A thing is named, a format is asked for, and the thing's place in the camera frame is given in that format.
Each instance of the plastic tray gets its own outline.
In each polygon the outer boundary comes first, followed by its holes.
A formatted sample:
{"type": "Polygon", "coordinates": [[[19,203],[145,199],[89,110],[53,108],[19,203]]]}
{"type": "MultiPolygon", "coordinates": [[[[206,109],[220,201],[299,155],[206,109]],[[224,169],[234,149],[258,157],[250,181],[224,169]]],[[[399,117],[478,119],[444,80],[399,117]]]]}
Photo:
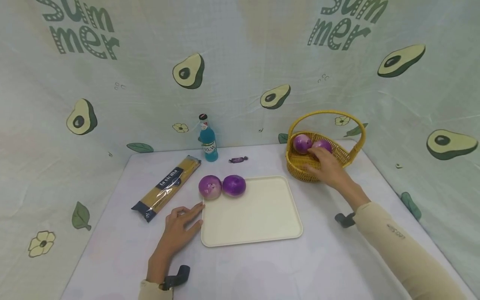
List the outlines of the plastic tray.
{"type": "Polygon", "coordinates": [[[298,238],[303,233],[288,181],[282,176],[247,178],[239,198],[224,193],[205,200],[202,243],[206,247],[298,238]]]}

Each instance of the white table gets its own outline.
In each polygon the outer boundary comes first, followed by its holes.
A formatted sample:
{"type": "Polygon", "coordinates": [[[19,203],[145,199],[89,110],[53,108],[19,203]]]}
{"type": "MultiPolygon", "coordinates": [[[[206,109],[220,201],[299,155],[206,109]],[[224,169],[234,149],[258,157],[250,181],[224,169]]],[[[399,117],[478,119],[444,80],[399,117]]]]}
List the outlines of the white table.
{"type": "MultiPolygon", "coordinates": [[[[351,149],[354,141],[340,142],[351,149]]],[[[201,150],[136,154],[125,171],[63,293],[63,300],[133,300],[144,279],[147,260],[177,206],[200,201],[197,185],[208,174],[224,178],[282,175],[288,179],[304,232],[298,239],[207,248],[197,235],[178,253],[170,274],[181,264],[190,278],[175,288],[175,300],[408,299],[408,294],[356,227],[347,229],[335,214],[351,213],[343,198],[323,184],[304,183],[287,171],[285,145],[219,149],[214,163],[203,161],[173,199],[149,223],[130,208],[187,155],[201,150]],[[232,157],[248,156],[238,164],[232,157]]],[[[427,233],[404,207],[365,153],[347,167],[351,177],[381,204],[475,299],[427,233]]]]}

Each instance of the black handle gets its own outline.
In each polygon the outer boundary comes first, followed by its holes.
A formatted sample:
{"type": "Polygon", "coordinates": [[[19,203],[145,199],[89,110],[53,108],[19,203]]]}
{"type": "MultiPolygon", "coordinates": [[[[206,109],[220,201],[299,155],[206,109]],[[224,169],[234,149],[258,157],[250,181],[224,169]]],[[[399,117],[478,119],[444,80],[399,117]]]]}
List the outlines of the black handle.
{"type": "Polygon", "coordinates": [[[190,275],[190,267],[187,265],[181,265],[179,268],[179,272],[176,275],[170,275],[165,277],[165,283],[163,284],[163,290],[169,290],[172,287],[179,286],[184,284],[188,280],[188,276],[190,275]]]}
{"type": "Polygon", "coordinates": [[[337,221],[343,228],[348,228],[355,225],[355,221],[353,220],[354,216],[355,213],[351,213],[348,216],[345,216],[344,214],[337,214],[335,216],[335,221],[337,221]]]}

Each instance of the beige sleeve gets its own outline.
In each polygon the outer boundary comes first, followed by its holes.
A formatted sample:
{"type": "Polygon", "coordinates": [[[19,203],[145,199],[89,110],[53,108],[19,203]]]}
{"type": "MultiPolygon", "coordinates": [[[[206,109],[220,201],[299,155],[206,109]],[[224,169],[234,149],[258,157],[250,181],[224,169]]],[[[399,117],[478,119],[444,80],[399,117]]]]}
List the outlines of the beige sleeve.
{"type": "Polygon", "coordinates": [[[173,290],[161,290],[158,284],[142,280],[138,300],[172,300],[173,290]]]}
{"type": "Polygon", "coordinates": [[[413,300],[466,298],[445,269],[380,205],[360,206],[353,219],[413,300]]]}

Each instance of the yellow wicker basket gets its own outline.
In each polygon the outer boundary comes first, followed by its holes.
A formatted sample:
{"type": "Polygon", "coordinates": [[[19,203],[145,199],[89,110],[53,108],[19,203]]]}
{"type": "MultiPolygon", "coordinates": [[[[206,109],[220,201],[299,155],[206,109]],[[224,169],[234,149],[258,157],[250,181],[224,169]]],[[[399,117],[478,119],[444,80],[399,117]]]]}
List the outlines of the yellow wicker basket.
{"type": "Polygon", "coordinates": [[[320,168],[320,161],[317,158],[313,157],[312,155],[309,155],[309,154],[303,155],[295,151],[295,149],[293,148],[293,139],[299,134],[307,135],[314,142],[318,140],[328,140],[330,144],[332,144],[333,155],[335,156],[335,158],[338,160],[338,162],[342,167],[346,167],[353,162],[358,152],[362,148],[363,144],[365,143],[365,137],[366,137],[365,127],[363,127],[363,124],[357,118],[347,114],[346,112],[341,112],[337,110],[318,110],[318,111],[314,111],[309,114],[306,114],[303,117],[300,117],[299,119],[297,119],[292,124],[292,126],[290,126],[290,129],[288,131],[287,154],[286,154],[287,169],[290,172],[290,174],[292,174],[293,177],[295,177],[298,180],[306,181],[306,182],[318,182],[319,180],[315,176],[308,173],[305,170],[304,165],[309,164],[314,168],[320,168]],[[350,152],[347,152],[342,146],[340,146],[333,140],[319,133],[311,132],[311,131],[301,131],[301,132],[293,133],[295,126],[297,126],[297,124],[301,120],[313,115],[318,115],[318,114],[337,114],[341,116],[346,116],[354,120],[359,125],[361,129],[361,137],[358,143],[353,147],[353,149],[350,152]]]}

